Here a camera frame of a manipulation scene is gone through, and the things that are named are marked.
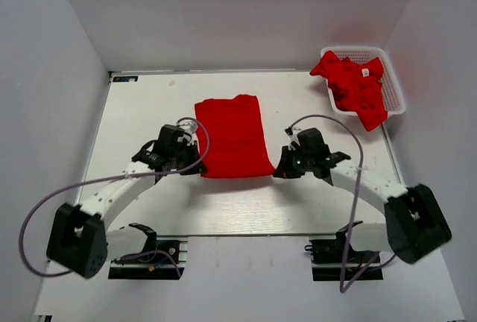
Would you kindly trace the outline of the red t shirt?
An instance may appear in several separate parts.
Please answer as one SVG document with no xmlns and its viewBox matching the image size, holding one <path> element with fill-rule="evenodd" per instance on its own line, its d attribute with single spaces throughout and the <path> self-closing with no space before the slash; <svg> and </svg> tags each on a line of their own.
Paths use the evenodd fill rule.
<svg viewBox="0 0 477 322">
<path fill-rule="evenodd" d="M 209 179 L 270 176 L 259 100 L 255 95 L 210 98 L 195 104 L 200 154 Z"/>
</svg>

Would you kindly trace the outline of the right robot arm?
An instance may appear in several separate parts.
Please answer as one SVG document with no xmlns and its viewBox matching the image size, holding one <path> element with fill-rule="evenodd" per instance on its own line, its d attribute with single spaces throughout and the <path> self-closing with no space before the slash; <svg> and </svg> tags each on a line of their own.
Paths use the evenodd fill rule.
<svg viewBox="0 0 477 322">
<path fill-rule="evenodd" d="M 282 147 L 276 178 L 297 179 L 311 173 L 338 189 L 354 193 L 384 217 L 382 223 L 355 222 L 336 233 L 337 254 L 351 262 L 363 251 L 395 254 L 414 264 L 448 243 L 452 232 L 433 191 L 423 184 L 407 187 L 358 167 L 343 152 L 331 152 L 316 128 L 294 132 Z"/>
</svg>

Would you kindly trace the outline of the blue table label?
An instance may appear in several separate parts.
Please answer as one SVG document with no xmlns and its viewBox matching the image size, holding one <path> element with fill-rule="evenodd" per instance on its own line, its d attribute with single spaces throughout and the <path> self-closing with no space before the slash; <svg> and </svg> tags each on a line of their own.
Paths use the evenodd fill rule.
<svg viewBox="0 0 477 322">
<path fill-rule="evenodd" d="M 137 82 L 139 76 L 115 76 L 112 82 Z"/>
</svg>

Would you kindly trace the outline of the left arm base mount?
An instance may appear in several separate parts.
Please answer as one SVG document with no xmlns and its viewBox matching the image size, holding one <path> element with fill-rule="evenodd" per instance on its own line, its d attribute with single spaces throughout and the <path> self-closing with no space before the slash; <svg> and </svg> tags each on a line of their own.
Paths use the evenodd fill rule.
<svg viewBox="0 0 477 322">
<path fill-rule="evenodd" d="M 188 239 L 159 237 L 150 247 L 148 255 L 135 259 L 120 259 L 110 263 L 109 280 L 178 281 L 185 268 Z"/>
</svg>

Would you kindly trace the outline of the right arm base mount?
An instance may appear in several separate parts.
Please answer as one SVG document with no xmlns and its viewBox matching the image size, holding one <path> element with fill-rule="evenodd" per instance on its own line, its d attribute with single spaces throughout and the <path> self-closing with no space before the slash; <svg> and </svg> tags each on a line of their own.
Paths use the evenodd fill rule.
<svg viewBox="0 0 477 322">
<path fill-rule="evenodd" d="M 314 282 L 338 282 L 340 280 L 343 241 L 312 239 L 305 245 L 304 250 L 311 257 Z M 344 270 L 344 280 L 349 281 L 373 258 L 374 254 L 372 251 L 356 252 L 350 248 Z"/>
</svg>

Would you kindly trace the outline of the red t shirts pile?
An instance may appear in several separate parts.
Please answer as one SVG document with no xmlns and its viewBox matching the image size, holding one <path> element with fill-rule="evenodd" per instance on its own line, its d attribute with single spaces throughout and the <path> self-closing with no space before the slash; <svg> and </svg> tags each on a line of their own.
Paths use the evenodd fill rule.
<svg viewBox="0 0 477 322">
<path fill-rule="evenodd" d="M 325 78 L 335 106 L 356 113 L 366 131 L 374 130 L 387 119 L 381 82 L 384 67 L 379 58 L 358 64 L 327 51 L 309 74 Z"/>
</svg>

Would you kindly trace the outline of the white plastic basket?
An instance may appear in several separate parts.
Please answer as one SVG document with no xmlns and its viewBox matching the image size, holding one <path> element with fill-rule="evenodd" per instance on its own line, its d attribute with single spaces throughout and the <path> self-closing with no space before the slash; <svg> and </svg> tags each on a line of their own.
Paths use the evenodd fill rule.
<svg viewBox="0 0 477 322">
<path fill-rule="evenodd" d="M 328 51 L 333 52 L 339 59 L 348 57 L 357 64 L 364 64 L 372 59 L 379 58 L 384 69 L 380 80 L 382 83 L 382 99 L 388 116 L 398 116 L 405 112 L 406 105 L 399 80 L 383 49 L 372 46 L 338 45 L 322 48 L 320 55 L 324 56 Z"/>
</svg>

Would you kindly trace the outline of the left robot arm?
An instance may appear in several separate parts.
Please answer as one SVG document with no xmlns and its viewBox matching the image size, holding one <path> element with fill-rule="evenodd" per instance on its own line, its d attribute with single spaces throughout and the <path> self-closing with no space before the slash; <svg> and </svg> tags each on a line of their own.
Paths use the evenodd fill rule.
<svg viewBox="0 0 477 322">
<path fill-rule="evenodd" d="M 145 143 L 120 175 L 104 178 L 106 185 L 91 197 L 75 205 L 60 206 L 46 256 L 85 279 L 95 276 L 109 261 L 148 262 L 158 255 L 169 259 L 169 253 L 158 249 L 157 233 L 152 228 L 130 223 L 111 230 L 110 225 L 162 178 L 206 172 L 205 155 L 194 138 L 203 129 L 192 118 L 164 125 L 157 139 Z"/>
</svg>

